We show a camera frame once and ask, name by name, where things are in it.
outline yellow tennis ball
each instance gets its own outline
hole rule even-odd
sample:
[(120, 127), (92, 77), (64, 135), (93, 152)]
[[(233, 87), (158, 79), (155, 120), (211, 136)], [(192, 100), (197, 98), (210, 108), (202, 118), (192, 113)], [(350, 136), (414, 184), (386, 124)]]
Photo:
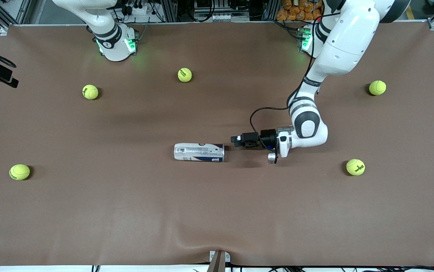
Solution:
[(381, 95), (382, 93), (385, 93), (386, 89), (387, 85), (381, 80), (373, 81), (369, 87), (369, 91), (372, 95)]
[(98, 88), (96, 88), (94, 85), (86, 85), (84, 88), (82, 88), (82, 95), (89, 100), (97, 98), (98, 94)]
[(178, 79), (182, 82), (188, 82), (192, 79), (192, 72), (188, 68), (182, 68), (178, 71)]
[(15, 179), (16, 181), (27, 179), (30, 173), (31, 171), (29, 167), (27, 167), (27, 165), (14, 165), (8, 172), (10, 177)]
[(352, 159), (346, 164), (346, 170), (353, 176), (360, 176), (365, 172), (365, 164), (358, 159)]

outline can label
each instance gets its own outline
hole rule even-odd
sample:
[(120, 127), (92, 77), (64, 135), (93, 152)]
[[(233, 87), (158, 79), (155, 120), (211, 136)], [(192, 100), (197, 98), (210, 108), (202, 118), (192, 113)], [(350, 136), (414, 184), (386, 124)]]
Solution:
[(223, 162), (224, 145), (179, 143), (175, 144), (174, 157), (181, 161)]

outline tennis ball logo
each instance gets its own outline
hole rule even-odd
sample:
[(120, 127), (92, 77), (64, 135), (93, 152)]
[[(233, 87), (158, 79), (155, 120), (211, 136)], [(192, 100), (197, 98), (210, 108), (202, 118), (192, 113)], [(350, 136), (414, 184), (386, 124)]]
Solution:
[(360, 171), (363, 168), (365, 168), (364, 165), (357, 165), (357, 170), (355, 170), (355, 172), (358, 172), (358, 171)]

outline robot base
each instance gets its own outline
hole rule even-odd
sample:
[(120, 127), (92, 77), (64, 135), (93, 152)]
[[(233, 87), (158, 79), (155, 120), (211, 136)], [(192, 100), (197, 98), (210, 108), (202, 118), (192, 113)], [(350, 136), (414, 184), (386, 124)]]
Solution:
[(112, 62), (120, 62), (125, 60), (130, 55), (136, 55), (138, 49), (138, 39), (140, 37), (139, 32), (129, 26), (125, 24), (118, 24), (118, 26), (121, 27), (122, 35), (120, 40), (115, 43), (113, 48), (104, 48), (104, 46), (97, 42), (101, 55), (105, 56)]

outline table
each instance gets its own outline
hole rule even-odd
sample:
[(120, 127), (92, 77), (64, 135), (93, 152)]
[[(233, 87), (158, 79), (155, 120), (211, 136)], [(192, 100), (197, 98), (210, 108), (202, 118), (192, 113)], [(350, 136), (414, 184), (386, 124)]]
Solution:
[[(182, 162), (179, 142), (230, 145), (258, 107), (282, 107), (308, 57), (271, 23), (149, 26), (108, 62), (84, 27), (13, 26), (0, 54), (0, 265), (434, 266), (434, 31), (381, 25), (362, 61), (316, 98), (326, 144)], [(193, 71), (180, 83), (179, 68)], [(367, 83), (381, 79), (384, 95)], [(86, 100), (86, 84), (101, 88)], [(261, 111), (258, 129), (290, 125)], [(343, 163), (360, 158), (365, 174)], [(15, 164), (33, 169), (13, 181)]]

